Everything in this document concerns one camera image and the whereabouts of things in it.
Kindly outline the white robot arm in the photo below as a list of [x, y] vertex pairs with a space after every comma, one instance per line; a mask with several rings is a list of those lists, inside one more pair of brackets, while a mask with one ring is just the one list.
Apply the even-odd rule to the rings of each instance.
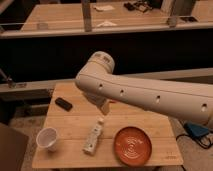
[[96, 105], [112, 99], [213, 129], [213, 85], [130, 78], [114, 75], [114, 67], [108, 53], [97, 51], [75, 84]]

